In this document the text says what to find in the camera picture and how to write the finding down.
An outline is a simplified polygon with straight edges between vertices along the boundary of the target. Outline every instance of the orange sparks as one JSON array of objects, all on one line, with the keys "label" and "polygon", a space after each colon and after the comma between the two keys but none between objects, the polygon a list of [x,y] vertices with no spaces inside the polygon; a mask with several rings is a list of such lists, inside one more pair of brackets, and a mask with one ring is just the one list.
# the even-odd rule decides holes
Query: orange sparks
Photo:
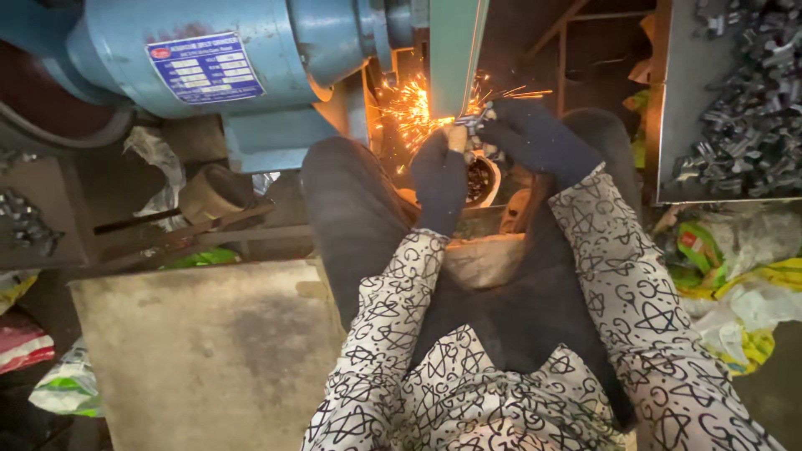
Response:
[{"label": "orange sparks", "polygon": [[395,96],[387,107],[382,108],[383,116],[391,117],[398,123],[404,147],[413,151],[417,151],[437,128],[454,122],[453,117],[432,119],[429,116],[429,100],[423,83],[422,77],[418,76],[404,87],[390,87]]},{"label": "orange sparks", "polygon": [[[454,122],[453,117],[432,119],[429,116],[429,101],[425,81],[421,74],[418,74],[403,87],[389,87],[386,83],[383,83],[383,86],[392,91],[393,96],[389,104],[381,108],[382,117],[389,117],[395,120],[398,124],[398,132],[403,138],[404,147],[412,152],[417,152],[423,141],[437,128]],[[510,91],[503,91],[500,95],[513,99],[540,99],[544,94],[551,94],[550,90],[519,92],[525,87],[524,85]],[[471,90],[471,99],[468,101],[468,108],[466,108],[465,114],[481,112],[482,106],[492,92],[493,90],[491,89],[486,94],[482,94],[478,83],[474,83]]]}]

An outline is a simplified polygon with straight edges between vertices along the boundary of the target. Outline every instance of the glove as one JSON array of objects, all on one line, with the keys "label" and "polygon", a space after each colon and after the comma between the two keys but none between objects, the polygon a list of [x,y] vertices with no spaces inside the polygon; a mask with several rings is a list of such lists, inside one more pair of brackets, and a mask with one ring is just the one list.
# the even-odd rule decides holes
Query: glove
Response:
[{"label": "glove", "polygon": [[448,150],[444,130],[436,130],[420,146],[410,171],[421,209],[416,227],[451,237],[468,196],[463,155]]},{"label": "glove", "polygon": [[552,116],[539,100],[494,100],[496,120],[476,132],[534,173],[550,173],[560,191],[574,186],[602,162],[599,152]]}]

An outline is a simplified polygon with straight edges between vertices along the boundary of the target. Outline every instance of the leg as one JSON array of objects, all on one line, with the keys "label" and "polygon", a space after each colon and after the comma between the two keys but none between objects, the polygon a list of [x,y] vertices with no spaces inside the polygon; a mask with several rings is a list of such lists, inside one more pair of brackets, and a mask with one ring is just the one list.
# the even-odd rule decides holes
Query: leg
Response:
[{"label": "leg", "polygon": [[575,135],[601,153],[605,172],[615,182],[618,191],[641,217],[641,193],[635,179],[635,161],[630,148],[630,137],[616,115],[599,108],[574,110],[565,115],[563,124]]},{"label": "leg", "polygon": [[[624,197],[639,212],[640,197],[634,179],[630,142],[623,124],[601,110],[569,113],[565,118],[578,136],[594,146],[607,162],[606,170]],[[559,343],[576,352],[596,375],[613,405],[616,417],[627,425],[632,406],[607,361],[607,353],[590,318],[573,260],[551,209],[545,203],[554,186],[534,193],[531,220],[526,232],[526,254],[513,280],[504,287],[477,296],[494,330],[485,340],[496,339],[500,352],[493,356],[503,368],[536,371]]]},{"label": "leg", "polygon": [[[315,247],[321,253],[342,326],[348,330],[358,312],[359,282],[387,267],[417,212],[396,194],[376,156],[345,138],[313,145],[304,159],[301,179]],[[442,271],[415,349],[418,359],[437,339],[464,324],[464,309],[458,301],[465,297]]]}]

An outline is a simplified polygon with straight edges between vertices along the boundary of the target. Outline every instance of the person's left hand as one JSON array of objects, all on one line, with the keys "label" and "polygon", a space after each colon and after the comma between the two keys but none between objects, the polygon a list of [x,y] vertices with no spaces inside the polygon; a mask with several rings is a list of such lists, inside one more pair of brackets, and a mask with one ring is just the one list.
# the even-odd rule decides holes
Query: person's left hand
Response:
[{"label": "person's left hand", "polygon": [[416,226],[451,237],[468,196],[468,170],[459,152],[448,150],[443,129],[420,146],[410,166],[420,203]]}]

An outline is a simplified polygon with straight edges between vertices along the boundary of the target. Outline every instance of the knee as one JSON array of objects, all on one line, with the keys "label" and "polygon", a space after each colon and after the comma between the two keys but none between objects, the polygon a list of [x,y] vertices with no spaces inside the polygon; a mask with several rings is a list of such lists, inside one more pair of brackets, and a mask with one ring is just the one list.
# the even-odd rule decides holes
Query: knee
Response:
[{"label": "knee", "polygon": [[360,145],[342,136],[331,136],[309,147],[301,163],[304,178],[315,177],[321,172],[341,168],[358,158]]},{"label": "knee", "polygon": [[568,128],[624,129],[624,123],[618,116],[601,108],[579,108],[571,110],[562,118]]},{"label": "knee", "polygon": [[301,164],[302,183],[326,187],[347,180],[367,165],[368,158],[375,157],[357,141],[342,136],[326,138],[309,147]]},{"label": "knee", "polygon": [[592,145],[610,142],[627,146],[630,142],[618,116],[600,108],[572,110],[563,116],[562,123]]}]

